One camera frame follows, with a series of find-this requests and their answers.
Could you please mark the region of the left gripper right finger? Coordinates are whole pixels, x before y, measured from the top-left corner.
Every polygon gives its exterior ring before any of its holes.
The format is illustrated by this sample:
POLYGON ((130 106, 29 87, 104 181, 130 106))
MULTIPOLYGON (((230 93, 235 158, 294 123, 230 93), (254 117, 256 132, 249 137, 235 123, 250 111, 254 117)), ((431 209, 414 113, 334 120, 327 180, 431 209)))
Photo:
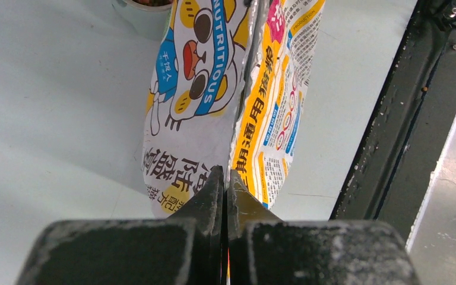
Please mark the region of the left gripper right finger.
POLYGON ((284 221, 232 170, 227 186, 230 284, 418 284, 395 229, 369 220, 284 221))

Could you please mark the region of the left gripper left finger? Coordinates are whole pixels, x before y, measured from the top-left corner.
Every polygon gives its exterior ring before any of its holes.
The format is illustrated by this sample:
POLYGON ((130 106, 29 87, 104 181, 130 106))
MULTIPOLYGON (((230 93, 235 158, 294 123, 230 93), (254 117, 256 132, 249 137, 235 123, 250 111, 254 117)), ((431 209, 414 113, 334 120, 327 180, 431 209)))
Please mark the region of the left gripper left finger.
POLYGON ((168 218, 51 223, 17 284, 223 284, 223 179, 213 167, 168 218))

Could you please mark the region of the pet food bag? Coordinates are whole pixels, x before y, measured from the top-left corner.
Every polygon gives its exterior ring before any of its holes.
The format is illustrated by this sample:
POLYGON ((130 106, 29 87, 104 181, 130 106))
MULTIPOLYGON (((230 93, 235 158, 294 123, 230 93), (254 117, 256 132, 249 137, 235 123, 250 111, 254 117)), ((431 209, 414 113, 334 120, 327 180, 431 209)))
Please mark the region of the pet food bag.
POLYGON ((175 1, 150 82, 142 172, 166 218, 234 171, 264 207, 295 152, 324 1, 175 1))

